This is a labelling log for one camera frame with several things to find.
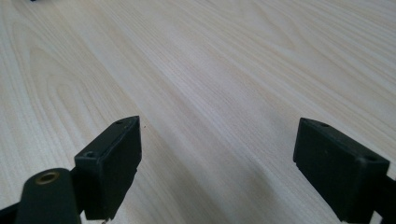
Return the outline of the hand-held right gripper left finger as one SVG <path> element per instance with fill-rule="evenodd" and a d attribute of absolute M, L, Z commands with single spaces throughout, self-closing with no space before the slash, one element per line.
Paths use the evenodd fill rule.
<path fill-rule="evenodd" d="M 141 159 L 138 116 L 113 122 L 75 156 L 78 209 L 88 220 L 115 217 Z"/>

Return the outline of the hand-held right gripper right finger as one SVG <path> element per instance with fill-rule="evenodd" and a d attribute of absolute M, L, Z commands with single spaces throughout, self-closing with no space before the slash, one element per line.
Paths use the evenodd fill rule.
<path fill-rule="evenodd" d="M 299 121 L 293 161 L 309 183 L 348 223 L 368 224 L 374 212 L 390 224 L 389 161 L 334 127 Z"/>

